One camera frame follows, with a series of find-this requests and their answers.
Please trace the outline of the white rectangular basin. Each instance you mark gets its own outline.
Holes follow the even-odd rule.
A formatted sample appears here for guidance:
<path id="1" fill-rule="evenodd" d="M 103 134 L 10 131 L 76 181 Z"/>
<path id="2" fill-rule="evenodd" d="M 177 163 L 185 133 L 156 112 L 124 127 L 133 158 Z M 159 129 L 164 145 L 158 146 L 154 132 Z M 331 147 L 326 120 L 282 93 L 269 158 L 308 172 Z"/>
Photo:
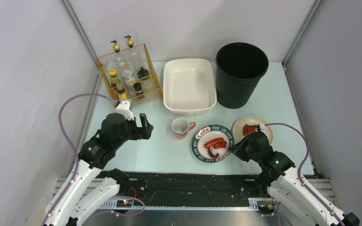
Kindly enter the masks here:
<path id="1" fill-rule="evenodd" d="M 200 58 L 167 62 L 163 73 L 163 101 L 174 114 L 210 111 L 217 103 L 212 63 Z"/>

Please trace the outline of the small black cap jar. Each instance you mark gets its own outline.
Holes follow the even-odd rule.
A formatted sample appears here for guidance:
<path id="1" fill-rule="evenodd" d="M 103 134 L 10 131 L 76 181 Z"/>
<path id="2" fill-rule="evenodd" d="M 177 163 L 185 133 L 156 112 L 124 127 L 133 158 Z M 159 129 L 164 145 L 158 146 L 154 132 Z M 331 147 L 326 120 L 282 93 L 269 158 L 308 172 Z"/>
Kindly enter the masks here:
<path id="1" fill-rule="evenodd" d="M 139 82 L 134 83 L 133 88 L 135 90 L 136 96 L 138 99 L 144 99 L 144 92 L 143 92 L 143 87 L 142 84 Z"/>

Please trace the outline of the pink ceramic mug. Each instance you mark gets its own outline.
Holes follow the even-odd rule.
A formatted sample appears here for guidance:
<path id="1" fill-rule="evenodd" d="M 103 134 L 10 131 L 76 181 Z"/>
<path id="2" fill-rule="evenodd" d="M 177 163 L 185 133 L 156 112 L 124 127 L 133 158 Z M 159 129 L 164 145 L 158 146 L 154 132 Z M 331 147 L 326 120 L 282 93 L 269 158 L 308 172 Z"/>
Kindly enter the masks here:
<path id="1" fill-rule="evenodd" d="M 172 122 L 172 130 L 177 139 L 184 139 L 195 127 L 196 123 L 194 121 L 189 122 L 185 118 L 176 118 Z"/>

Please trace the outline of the white lid spice jar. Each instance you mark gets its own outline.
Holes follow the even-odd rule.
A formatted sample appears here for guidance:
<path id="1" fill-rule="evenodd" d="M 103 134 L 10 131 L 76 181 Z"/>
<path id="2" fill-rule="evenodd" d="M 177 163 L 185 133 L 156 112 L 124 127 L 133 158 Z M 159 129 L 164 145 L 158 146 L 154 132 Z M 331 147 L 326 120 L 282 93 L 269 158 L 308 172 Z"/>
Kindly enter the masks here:
<path id="1" fill-rule="evenodd" d="M 122 77 L 129 94 L 131 96 L 136 96 L 135 90 L 133 88 L 134 83 L 136 83 L 136 78 L 133 71 L 130 69 L 123 70 Z"/>

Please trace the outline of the red label sauce bottle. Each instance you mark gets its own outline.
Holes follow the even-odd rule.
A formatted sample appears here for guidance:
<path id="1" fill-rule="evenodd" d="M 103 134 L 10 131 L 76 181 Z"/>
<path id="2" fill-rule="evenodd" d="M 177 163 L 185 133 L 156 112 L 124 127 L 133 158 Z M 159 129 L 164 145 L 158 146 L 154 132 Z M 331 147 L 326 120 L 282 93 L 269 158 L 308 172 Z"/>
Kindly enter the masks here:
<path id="1" fill-rule="evenodd" d="M 109 70 L 109 76 L 110 76 L 110 85 L 112 88 L 116 87 L 116 84 L 120 82 L 116 69 L 110 69 Z"/>

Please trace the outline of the blue rimmed plate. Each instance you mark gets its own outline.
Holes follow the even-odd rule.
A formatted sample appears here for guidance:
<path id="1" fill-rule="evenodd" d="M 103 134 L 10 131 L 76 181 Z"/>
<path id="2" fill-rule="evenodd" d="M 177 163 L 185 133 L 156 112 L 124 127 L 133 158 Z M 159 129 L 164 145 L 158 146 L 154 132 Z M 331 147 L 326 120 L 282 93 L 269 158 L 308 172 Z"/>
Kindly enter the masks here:
<path id="1" fill-rule="evenodd" d="M 220 156 L 216 159 L 213 159 L 209 157 L 207 152 L 208 149 L 204 147 L 204 144 L 207 141 L 218 137 L 222 137 L 227 141 L 227 147 L 222 148 Z M 234 145 L 234 143 L 234 136 L 228 128 L 222 125 L 212 124 L 205 126 L 196 132 L 191 141 L 191 150 L 194 156 L 197 157 L 200 161 L 206 163 L 215 163 L 222 161 L 230 155 L 228 147 Z"/>

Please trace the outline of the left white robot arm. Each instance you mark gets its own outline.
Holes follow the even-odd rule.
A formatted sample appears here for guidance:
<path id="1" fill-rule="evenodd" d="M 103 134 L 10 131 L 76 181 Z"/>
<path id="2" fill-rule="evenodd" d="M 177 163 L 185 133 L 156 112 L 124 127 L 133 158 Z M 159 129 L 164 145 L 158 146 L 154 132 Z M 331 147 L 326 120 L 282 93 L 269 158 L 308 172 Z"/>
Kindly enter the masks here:
<path id="1" fill-rule="evenodd" d="M 129 187 L 128 175 L 113 169 L 98 187 L 83 195 L 125 142 L 150 139 L 153 125 L 144 113 L 140 120 L 138 127 L 131 114 L 111 113 L 102 121 L 101 128 L 82 146 L 72 172 L 47 206 L 43 226 L 81 226 L 106 200 Z"/>

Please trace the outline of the clear glass oil bottle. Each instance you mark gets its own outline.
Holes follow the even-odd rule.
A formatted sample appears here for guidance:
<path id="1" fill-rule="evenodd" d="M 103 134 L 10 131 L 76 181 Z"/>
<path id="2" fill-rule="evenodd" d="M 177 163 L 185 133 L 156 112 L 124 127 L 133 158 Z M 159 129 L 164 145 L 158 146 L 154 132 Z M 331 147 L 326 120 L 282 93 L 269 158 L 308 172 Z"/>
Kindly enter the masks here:
<path id="1" fill-rule="evenodd" d="M 141 67 L 149 69 L 148 57 L 146 54 L 145 44 L 135 44 L 130 35 L 125 36 L 126 45 L 129 47 L 124 50 L 130 69 L 137 73 Z"/>

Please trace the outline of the black lid spice jar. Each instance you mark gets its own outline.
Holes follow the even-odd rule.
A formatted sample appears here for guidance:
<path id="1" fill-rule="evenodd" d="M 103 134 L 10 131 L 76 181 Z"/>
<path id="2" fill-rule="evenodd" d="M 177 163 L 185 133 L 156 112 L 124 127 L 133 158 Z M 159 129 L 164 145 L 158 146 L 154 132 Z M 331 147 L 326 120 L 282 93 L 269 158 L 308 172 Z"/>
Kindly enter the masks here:
<path id="1" fill-rule="evenodd" d="M 139 71 L 137 72 L 137 75 L 142 85 L 143 91 L 144 92 L 152 91 L 154 82 L 150 75 L 149 70 L 145 69 L 144 67 L 140 67 Z"/>

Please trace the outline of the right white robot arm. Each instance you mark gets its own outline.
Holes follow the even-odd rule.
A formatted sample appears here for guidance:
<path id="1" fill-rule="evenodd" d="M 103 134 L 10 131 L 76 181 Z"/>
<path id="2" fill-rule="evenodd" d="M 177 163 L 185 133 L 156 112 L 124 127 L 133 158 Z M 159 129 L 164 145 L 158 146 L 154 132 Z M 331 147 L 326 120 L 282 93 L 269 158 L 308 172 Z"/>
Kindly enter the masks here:
<path id="1" fill-rule="evenodd" d="M 344 213 L 316 190 L 284 153 L 273 150 L 263 132 L 245 136 L 228 150 L 243 161 L 258 163 L 262 171 L 255 182 L 302 221 L 312 226 L 360 224 L 355 214 Z"/>

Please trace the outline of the black trash bin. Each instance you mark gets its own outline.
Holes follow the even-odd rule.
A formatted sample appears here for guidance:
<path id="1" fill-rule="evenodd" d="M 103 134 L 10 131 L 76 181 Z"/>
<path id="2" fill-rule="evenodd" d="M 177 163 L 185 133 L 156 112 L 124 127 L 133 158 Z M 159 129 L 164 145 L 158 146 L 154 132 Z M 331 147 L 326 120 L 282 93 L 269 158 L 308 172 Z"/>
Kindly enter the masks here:
<path id="1" fill-rule="evenodd" d="M 215 57 L 217 102 L 229 109 L 243 107 L 267 73 L 269 59 L 255 45 L 234 42 L 221 47 Z"/>

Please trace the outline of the yellow label sauce bottle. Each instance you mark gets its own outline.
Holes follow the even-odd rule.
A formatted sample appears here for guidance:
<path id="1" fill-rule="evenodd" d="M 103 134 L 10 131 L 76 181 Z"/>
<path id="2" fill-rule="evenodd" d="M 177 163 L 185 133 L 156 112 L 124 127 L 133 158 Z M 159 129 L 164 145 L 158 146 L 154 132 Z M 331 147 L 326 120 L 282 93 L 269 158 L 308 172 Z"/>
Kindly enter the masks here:
<path id="1" fill-rule="evenodd" d="M 127 93 L 125 91 L 125 85 L 123 83 L 118 82 L 116 84 L 116 88 L 117 88 L 117 93 L 118 93 L 118 97 L 120 100 L 128 98 Z"/>

